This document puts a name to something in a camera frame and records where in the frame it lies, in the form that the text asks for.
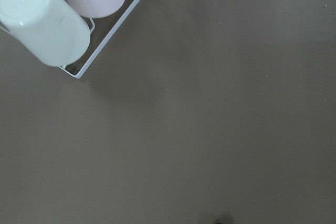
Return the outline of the white plastic cup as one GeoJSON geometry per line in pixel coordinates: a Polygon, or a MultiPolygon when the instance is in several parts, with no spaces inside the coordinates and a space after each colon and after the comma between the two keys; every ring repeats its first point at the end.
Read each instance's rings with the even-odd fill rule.
{"type": "Polygon", "coordinates": [[[89,26],[65,0],[1,0],[1,23],[52,67],[74,63],[90,44],[89,26]]]}

